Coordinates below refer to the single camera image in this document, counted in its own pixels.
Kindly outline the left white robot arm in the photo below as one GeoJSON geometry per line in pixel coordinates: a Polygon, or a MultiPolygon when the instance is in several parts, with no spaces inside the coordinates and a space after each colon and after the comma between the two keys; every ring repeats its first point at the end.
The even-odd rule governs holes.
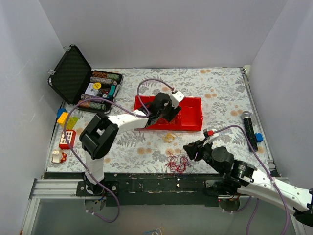
{"type": "Polygon", "coordinates": [[[87,190],[94,196],[100,195],[104,190],[104,157],[111,149],[115,137],[121,133],[150,127],[160,118],[171,122],[180,112],[180,102],[184,95],[180,91],[158,93],[154,100],[141,106],[133,112],[107,116],[96,114],[79,137],[85,151],[87,170],[84,182],[87,190]]]}

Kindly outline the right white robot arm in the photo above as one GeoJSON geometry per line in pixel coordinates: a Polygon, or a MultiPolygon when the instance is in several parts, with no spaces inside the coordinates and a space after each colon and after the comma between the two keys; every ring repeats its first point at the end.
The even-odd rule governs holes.
{"type": "Polygon", "coordinates": [[[309,227],[313,226],[313,190],[303,189],[269,175],[234,158],[226,147],[212,148],[212,143],[196,141],[183,146],[189,159],[205,161],[223,176],[214,191],[219,194],[246,194],[283,209],[309,227]]]}

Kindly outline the red three-compartment tray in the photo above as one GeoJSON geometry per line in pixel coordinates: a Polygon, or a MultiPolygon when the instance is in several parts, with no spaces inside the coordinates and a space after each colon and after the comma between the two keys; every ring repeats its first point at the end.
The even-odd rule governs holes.
{"type": "Polygon", "coordinates": [[[200,97],[185,97],[180,102],[181,110],[175,118],[168,122],[160,118],[156,124],[146,127],[146,130],[164,131],[200,131],[202,129],[202,104],[200,97]]]}

